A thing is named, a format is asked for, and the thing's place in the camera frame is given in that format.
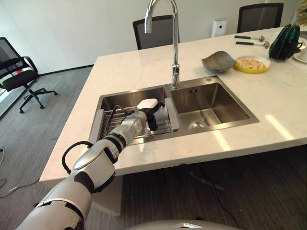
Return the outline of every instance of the robotic arm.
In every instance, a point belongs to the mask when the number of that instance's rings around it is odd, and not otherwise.
[[[144,133],[146,121],[156,129],[153,108],[142,108],[97,141],[74,164],[70,175],[54,186],[17,230],[83,230],[92,193],[101,192],[115,177],[114,163],[136,136]]]

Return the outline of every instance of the food on plate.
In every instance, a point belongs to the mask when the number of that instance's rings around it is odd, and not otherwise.
[[[238,66],[246,69],[265,69],[266,65],[254,59],[244,58],[236,63]]]

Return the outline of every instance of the hammer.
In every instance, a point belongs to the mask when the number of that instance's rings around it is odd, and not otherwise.
[[[264,41],[264,36],[260,36],[260,37],[249,37],[249,36],[239,36],[239,35],[235,35],[235,38],[244,38],[244,39],[252,39],[252,40],[259,40],[260,42]]]
[[[257,45],[257,46],[264,46],[264,48],[269,48],[270,46],[270,43],[268,41],[265,41],[264,43],[254,43],[254,42],[236,42],[236,44],[239,44],[239,45],[250,45],[250,46],[253,46],[253,45]]]

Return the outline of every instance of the white marble countertop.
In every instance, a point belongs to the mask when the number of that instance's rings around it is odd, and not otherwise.
[[[243,33],[274,41],[281,28]],[[233,58],[243,55],[268,57],[260,46],[235,45],[234,35],[179,44],[180,80],[215,75],[201,59],[224,50]],[[40,181],[53,186],[67,177],[61,165],[63,152],[73,143],[88,140],[100,95],[141,89],[171,82],[173,46],[99,57],[51,153]],[[307,143],[307,65],[290,58],[272,62],[261,74],[236,69],[219,78],[260,120],[245,126],[170,138],[128,146],[115,164],[117,175],[229,158]],[[67,156],[68,166],[86,147]]]

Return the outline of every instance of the kitchen sink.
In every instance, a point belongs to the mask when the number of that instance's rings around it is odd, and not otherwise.
[[[156,98],[167,106],[169,118],[158,121],[158,130],[146,129],[132,144],[179,137],[205,131],[247,125],[259,120],[217,77],[180,82],[179,89],[170,84],[100,96],[89,141],[105,136],[106,123],[115,105],[136,111],[144,99]],[[124,113],[116,110],[108,132],[120,125]]]
[[[211,127],[249,119],[249,115],[219,83],[171,91],[183,129]]]

